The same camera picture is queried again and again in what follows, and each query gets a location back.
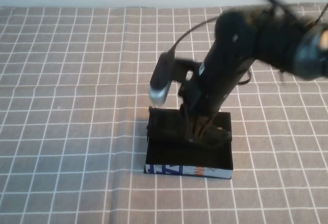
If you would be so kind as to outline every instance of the black robotic arm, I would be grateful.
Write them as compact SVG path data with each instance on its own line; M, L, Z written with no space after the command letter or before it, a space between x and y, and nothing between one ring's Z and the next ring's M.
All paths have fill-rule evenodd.
M219 144L223 140L220 137L231 136L212 121L233 89L247 83L240 82L243 76L248 73L251 78L249 69L256 59L305 80L328 77L328 24L319 23L328 4L319 18L313 20L297 18L279 0L268 1L272 6L265 9L225 11L186 32L168 52L161 54L150 81L150 100L154 105L163 105L171 83L180 83L178 96L183 100L180 115L186 125L167 129L172 121L168 115L163 117L167 124L162 121L161 128L150 123L152 131L171 134L172 138L179 135L183 141L203 146ZM284 11L283 15L276 15L278 7ZM176 58L177 44L210 21L216 21L215 41L205 59L195 62ZM189 80L188 71L193 72Z

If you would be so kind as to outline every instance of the printed label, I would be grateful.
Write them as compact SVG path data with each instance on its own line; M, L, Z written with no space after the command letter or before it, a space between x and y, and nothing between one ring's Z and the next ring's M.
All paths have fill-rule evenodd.
M177 165L150 165L146 164L146 173L148 174L171 174L171 175L195 175L202 177L218 177L230 179L233 170L214 169L195 166L177 166Z

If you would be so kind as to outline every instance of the black box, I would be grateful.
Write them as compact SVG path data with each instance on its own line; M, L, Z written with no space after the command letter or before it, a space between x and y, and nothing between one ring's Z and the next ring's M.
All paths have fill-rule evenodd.
M219 112L213 124L232 132L231 114L228 112ZM183 141L183 137L179 136L182 126L183 117L179 110L149 108L144 173L231 179L232 137L220 147L205 148Z

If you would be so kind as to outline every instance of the black wire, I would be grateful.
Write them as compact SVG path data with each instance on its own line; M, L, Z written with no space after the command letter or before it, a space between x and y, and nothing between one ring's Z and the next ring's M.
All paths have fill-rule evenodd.
M320 19L322 18L323 14L326 12L326 10L328 9L328 3L326 4L326 6L323 8L321 14L319 15L318 19L315 21L315 25L318 24L318 22L320 21Z
M177 47L177 45L181 42L181 40L183 40L184 37L186 37L188 34L190 34L192 31L194 31L195 29L207 24L207 23L210 23L212 21L215 21L219 18L219 15L218 16L215 16L215 17L212 17L210 19L207 19L206 21L203 21L199 24L197 24L196 26L192 27L191 29L189 29L187 32L185 32L176 42L175 44L172 46L172 48L169 50L171 52L174 52L175 51L175 48Z

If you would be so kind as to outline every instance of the gray grid tablecloth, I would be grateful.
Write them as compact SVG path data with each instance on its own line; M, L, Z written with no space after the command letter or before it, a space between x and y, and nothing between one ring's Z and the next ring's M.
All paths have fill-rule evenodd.
M324 79L282 84L253 65L222 108L233 119L231 181L142 172L157 57L223 9L0 9L0 223L326 223ZM177 55L203 60L213 28ZM176 92L166 108L179 106Z

